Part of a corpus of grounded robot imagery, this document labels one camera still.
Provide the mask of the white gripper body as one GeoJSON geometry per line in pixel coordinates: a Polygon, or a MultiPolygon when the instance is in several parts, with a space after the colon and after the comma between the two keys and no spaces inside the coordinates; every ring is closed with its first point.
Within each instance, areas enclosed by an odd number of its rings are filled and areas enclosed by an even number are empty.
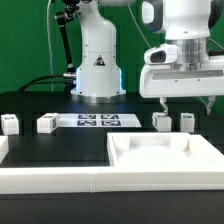
{"type": "Polygon", "coordinates": [[[143,98],[224,95],[224,56],[212,56],[193,71],[175,71],[172,65],[145,65],[139,91],[143,98]]]}

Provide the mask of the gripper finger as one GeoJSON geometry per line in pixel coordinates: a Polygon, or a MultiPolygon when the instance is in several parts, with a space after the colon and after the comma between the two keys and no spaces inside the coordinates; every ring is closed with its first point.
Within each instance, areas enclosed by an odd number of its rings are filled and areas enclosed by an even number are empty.
{"type": "Polygon", "coordinates": [[[216,96],[209,96],[208,97],[208,102],[206,104],[206,113],[207,113],[207,115],[210,115],[211,108],[212,108],[213,104],[215,103],[215,101],[216,101],[216,96]]]}
{"type": "Polygon", "coordinates": [[[162,108],[164,110],[164,114],[168,115],[168,106],[167,106],[166,102],[167,102],[166,97],[161,97],[160,98],[160,105],[162,106],[162,108]]]}

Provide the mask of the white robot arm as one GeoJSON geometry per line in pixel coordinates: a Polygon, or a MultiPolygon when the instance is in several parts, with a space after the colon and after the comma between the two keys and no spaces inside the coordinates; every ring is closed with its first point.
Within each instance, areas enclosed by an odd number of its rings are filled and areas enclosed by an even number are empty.
{"type": "MultiPolygon", "coordinates": [[[[125,94],[116,64],[116,28],[100,6],[129,6],[136,0],[80,0],[66,17],[78,18],[82,32],[82,63],[73,96],[108,102],[125,94]]],[[[165,103],[171,97],[224,95],[224,55],[207,52],[210,29],[222,13],[222,0],[143,0],[142,20],[165,42],[147,50],[140,75],[140,95],[165,103]]]]}

